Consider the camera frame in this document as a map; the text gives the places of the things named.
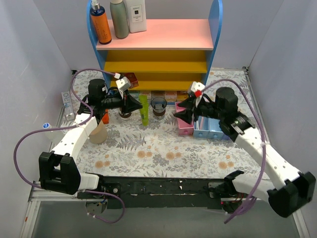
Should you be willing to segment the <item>clear cup brown base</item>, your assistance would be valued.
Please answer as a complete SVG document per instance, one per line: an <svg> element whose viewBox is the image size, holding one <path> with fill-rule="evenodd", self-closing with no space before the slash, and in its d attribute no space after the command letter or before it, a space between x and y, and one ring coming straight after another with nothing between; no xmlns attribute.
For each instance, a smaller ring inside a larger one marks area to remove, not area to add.
<svg viewBox="0 0 317 238"><path fill-rule="evenodd" d="M123 113L119 111L119 116L121 117L122 120L129 120L131 115L132 113Z"/></svg>

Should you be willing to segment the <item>clear textured glass tray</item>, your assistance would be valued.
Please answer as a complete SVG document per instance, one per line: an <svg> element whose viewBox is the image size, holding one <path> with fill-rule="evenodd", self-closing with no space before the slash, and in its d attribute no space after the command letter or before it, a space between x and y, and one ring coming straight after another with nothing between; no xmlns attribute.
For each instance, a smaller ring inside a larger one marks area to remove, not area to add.
<svg viewBox="0 0 317 238"><path fill-rule="evenodd" d="M173 116L176 112L175 106L167 105L163 116L155 116L152 107L149 106L148 125L144 126L141 121L140 111L132 112L128 119L123 119L119 115L118 109L109 111L109 125L119 129L128 130L169 130L177 129L177 119Z"/></svg>

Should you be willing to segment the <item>dark blue cup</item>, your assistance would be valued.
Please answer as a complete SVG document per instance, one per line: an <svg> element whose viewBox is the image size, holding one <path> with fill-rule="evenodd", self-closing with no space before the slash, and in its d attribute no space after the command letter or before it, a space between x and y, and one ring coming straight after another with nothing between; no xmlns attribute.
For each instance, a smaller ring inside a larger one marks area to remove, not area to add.
<svg viewBox="0 0 317 238"><path fill-rule="evenodd" d="M151 101L151 106L155 119L163 119L165 112L167 101L163 97L155 97Z"/></svg>

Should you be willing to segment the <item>green toothpaste tube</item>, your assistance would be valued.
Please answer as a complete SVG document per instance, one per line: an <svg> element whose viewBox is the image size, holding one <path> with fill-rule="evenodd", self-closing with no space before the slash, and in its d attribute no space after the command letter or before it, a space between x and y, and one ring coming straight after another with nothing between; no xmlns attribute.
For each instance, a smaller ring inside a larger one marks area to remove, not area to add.
<svg viewBox="0 0 317 238"><path fill-rule="evenodd" d="M148 104L147 96L139 95L139 101L142 104L142 108L140 109L141 121L143 126L147 126L149 123L149 119L148 119L149 104Z"/></svg>

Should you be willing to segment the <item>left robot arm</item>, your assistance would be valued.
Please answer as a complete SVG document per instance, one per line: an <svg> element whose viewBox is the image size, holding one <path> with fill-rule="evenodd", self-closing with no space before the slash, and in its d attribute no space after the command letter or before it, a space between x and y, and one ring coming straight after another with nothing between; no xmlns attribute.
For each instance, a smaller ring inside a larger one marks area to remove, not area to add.
<svg viewBox="0 0 317 238"><path fill-rule="evenodd" d="M105 185L99 175L80 173L76 166L78 154L92 132L98 127L107 109L120 109L129 114L142 108L142 104L129 94L130 81L123 77L116 81L109 94L103 79L92 79L77 112L74 128L69 130L51 152L39 157L41 188L74 195L88 189L94 198L105 194Z"/></svg>

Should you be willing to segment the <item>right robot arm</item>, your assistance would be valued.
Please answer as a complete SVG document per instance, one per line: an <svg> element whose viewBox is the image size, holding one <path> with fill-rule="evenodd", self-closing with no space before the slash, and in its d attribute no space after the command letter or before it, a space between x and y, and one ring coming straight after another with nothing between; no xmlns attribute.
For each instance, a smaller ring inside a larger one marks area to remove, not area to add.
<svg viewBox="0 0 317 238"><path fill-rule="evenodd" d="M222 132L261 167L255 182L249 181L242 171L225 177L224 191L228 196L247 194L246 200L233 212L232 217L246 213L258 198L269 203L274 212L283 218L311 202L315 176L298 170L266 142L262 128L255 127L238 110L238 97L234 90L218 88L215 101L212 101L203 93L204 89L203 84L193 82L189 98L179 103L184 110L174 113L174 116L186 123L197 121L199 117L217 119Z"/></svg>

